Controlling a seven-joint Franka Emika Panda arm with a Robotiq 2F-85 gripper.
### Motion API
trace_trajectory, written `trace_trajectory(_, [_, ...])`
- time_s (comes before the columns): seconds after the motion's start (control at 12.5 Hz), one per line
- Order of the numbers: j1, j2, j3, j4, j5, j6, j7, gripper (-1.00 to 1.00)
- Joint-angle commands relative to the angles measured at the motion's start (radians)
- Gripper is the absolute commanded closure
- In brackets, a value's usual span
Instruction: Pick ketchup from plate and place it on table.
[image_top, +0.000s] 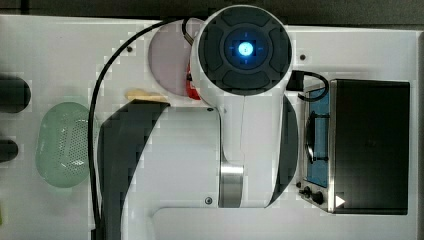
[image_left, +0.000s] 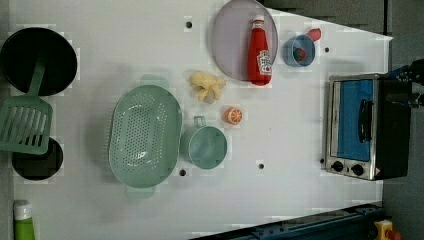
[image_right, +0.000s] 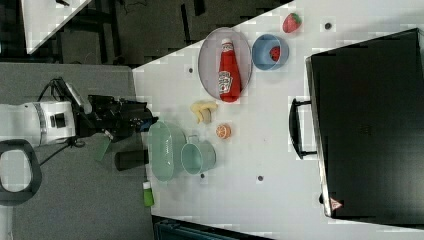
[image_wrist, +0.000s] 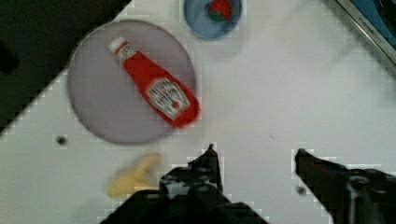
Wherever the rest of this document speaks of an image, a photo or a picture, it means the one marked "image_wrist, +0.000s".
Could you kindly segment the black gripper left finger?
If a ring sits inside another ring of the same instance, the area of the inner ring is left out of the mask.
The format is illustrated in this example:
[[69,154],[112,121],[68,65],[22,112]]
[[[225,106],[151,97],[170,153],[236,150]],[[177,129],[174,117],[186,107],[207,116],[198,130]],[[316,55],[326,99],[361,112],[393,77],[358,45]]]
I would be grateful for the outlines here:
[[209,147],[186,167],[164,175],[157,190],[140,190],[101,224],[268,224],[245,203],[223,194],[218,153]]

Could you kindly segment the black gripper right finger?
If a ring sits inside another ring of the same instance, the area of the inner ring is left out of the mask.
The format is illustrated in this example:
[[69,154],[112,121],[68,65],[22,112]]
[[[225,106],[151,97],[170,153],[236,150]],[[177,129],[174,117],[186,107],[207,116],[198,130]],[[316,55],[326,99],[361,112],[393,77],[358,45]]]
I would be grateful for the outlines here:
[[295,173],[331,215],[333,224],[396,224],[394,175],[348,169],[300,148]]

